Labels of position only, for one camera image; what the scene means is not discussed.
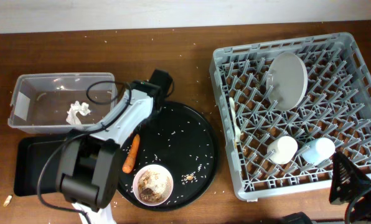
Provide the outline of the blue plastic cup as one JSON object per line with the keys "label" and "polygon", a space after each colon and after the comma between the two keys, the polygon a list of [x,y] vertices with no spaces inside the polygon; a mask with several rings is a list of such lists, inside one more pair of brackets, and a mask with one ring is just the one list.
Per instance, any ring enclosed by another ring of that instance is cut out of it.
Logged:
{"label": "blue plastic cup", "polygon": [[302,158],[310,164],[318,165],[330,158],[335,152],[335,144],[329,138],[319,138],[305,144],[308,147],[302,154]]}

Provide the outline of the cream plastic cup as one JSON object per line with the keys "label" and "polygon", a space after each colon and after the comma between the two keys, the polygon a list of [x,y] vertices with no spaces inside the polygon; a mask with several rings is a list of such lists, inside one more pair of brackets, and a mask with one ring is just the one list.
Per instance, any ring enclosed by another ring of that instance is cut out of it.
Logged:
{"label": "cream plastic cup", "polygon": [[272,152],[270,160],[280,165],[290,162],[297,150],[298,144],[291,136],[282,136],[267,148],[267,152]]}

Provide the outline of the grey plate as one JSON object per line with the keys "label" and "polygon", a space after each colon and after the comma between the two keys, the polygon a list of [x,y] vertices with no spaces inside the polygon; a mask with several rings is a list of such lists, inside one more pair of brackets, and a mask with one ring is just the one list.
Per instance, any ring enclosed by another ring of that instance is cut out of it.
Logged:
{"label": "grey plate", "polygon": [[268,70],[266,88],[270,103],[277,101],[275,108],[280,111],[291,110],[300,104],[308,87],[308,73],[303,61],[294,53],[278,55]]}

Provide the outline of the white plastic fork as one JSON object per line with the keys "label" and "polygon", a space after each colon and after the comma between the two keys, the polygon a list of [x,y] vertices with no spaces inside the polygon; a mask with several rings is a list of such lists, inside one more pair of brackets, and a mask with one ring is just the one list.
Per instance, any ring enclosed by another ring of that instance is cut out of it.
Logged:
{"label": "white plastic fork", "polygon": [[236,121],[235,102],[234,102],[234,99],[232,97],[229,98],[229,104],[230,104],[230,111],[231,111],[232,121],[233,121],[233,126],[234,126],[235,142],[239,143],[240,142],[241,131],[240,131],[240,128],[238,127],[238,124],[237,124],[237,121]]}

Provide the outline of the pink bowl with leftovers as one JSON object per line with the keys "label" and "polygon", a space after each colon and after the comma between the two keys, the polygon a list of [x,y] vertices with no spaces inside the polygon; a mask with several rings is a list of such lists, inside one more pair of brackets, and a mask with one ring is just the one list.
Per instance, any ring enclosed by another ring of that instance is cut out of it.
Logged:
{"label": "pink bowl with leftovers", "polygon": [[151,164],[137,171],[132,187],[137,201],[154,207],[164,203],[171,196],[174,180],[167,168]]}

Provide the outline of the orange carrot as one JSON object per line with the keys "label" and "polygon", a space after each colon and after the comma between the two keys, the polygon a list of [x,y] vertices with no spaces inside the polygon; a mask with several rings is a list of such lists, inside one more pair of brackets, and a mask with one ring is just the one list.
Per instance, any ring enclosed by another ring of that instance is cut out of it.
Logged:
{"label": "orange carrot", "polygon": [[137,153],[138,153],[140,140],[141,140],[141,138],[140,138],[139,134],[136,134],[135,137],[133,138],[131,149],[130,149],[129,154],[128,154],[128,156],[127,156],[127,158],[126,158],[126,160],[123,164],[123,167],[122,167],[122,171],[125,174],[129,174],[133,170],[133,167],[134,167],[135,162],[136,162],[136,156],[137,156]]}

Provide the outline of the white tissue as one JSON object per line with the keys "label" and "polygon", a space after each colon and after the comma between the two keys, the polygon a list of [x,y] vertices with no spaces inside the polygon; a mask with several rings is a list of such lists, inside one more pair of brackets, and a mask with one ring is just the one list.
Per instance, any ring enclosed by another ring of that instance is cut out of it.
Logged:
{"label": "white tissue", "polygon": [[71,125],[81,125],[82,122],[77,117],[78,113],[82,116],[90,114],[89,104],[86,102],[80,103],[79,101],[72,103],[70,109],[67,111],[66,122]]}

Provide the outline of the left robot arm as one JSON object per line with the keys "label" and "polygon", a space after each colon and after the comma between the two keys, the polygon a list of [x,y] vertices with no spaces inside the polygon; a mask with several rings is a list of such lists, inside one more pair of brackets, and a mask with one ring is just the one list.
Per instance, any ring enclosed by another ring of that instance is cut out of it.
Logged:
{"label": "left robot arm", "polygon": [[132,132],[160,112],[172,93],[172,77],[155,70],[148,81],[125,83],[119,103],[97,124],[71,130],[59,147],[55,186],[82,223],[112,222],[108,206],[120,177],[119,150]]}

